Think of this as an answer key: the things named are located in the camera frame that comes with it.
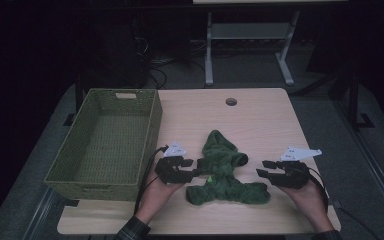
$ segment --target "hole in table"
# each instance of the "hole in table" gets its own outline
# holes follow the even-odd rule
[[[226,104],[229,106],[235,106],[238,103],[238,101],[234,98],[228,98],[226,99]]]

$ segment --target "wrist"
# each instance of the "wrist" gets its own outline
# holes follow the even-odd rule
[[[139,209],[138,212],[135,214],[135,217],[141,222],[148,225],[154,217],[154,214],[150,214],[147,211],[144,211],[143,209]]]
[[[311,223],[311,226],[314,229],[314,232],[316,233],[322,233],[322,232],[328,232],[335,230],[335,228],[332,225],[332,222],[327,217],[327,215],[320,215],[309,218],[309,221]]]

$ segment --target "white tag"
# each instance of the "white tag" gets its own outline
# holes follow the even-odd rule
[[[311,149],[288,147],[285,153],[280,157],[280,160],[299,161],[304,158],[314,157],[321,154],[322,154],[322,151],[320,149],[311,150]]]
[[[168,149],[164,152],[164,157],[172,157],[172,156],[185,156],[186,151],[182,149],[180,144],[174,141]]]

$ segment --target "person's left hand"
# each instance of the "person's left hand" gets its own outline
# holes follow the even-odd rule
[[[185,185],[184,183],[166,185],[159,178],[155,179],[156,177],[154,164],[146,181],[149,185],[142,195],[140,207],[135,214],[135,217],[145,224],[149,224],[152,218],[163,209],[171,195]]]

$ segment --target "plaid sleeve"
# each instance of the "plaid sleeve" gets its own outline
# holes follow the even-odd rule
[[[148,225],[133,216],[117,233],[114,240],[141,240],[148,235],[150,230]]]
[[[341,234],[337,230],[322,232],[314,235],[311,240],[342,240]]]

